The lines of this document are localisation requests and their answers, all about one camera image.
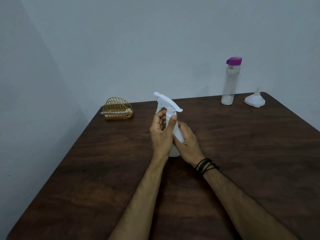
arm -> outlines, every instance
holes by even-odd
[[[162,131],[166,124],[166,110],[160,111],[154,116],[150,127],[153,157],[109,240],[147,240],[149,238],[161,175],[171,150],[172,131],[176,122],[177,117],[172,116],[168,128]]]
[[[195,167],[205,157],[192,130],[181,122],[179,127],[185,141],[182,144],[174,137],[173,142],[183,159]],[[243,240],[297,240],[284,225],[217,169],[207,171],[203,177],[225,208]]]

person's right hand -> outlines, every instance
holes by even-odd
[[[182,158],[193,167],[195,167],[202,159],[205,159],[199,147],[198,141],[192,130],[186,123],[178,121],[179,128],[182,132],[184,142],[181,143],[177,137],[173,135],[173,143],[181,154]]]

table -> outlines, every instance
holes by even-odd
[[[236,94],[176,99],[205,156],[301,239],[320,239],[320,133],[267,93],[266,105]],[[152,156],[157,102],[133,103],[133,119],[102,108],[14,228],[11,239],[106,239]],[[208,184],[181,157],[162,175],[150,239],[241,239]]]

water bottle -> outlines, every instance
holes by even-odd
[[[242,58],[231,57],[226,61],[228,67],[226,68],[226,79],[223,87],[221,103],[224,105],[231,105],[233,97],[235,96],[238,75],[240,73]]]

person's left arm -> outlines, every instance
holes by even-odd
[[[159,191],[163,168],[172,145],[172,131],[177,117],[172,116],[166,125],[166,110],[155,114],[150,127],[153,157],[136,192],[108,240],[149,238],[153,212]]]

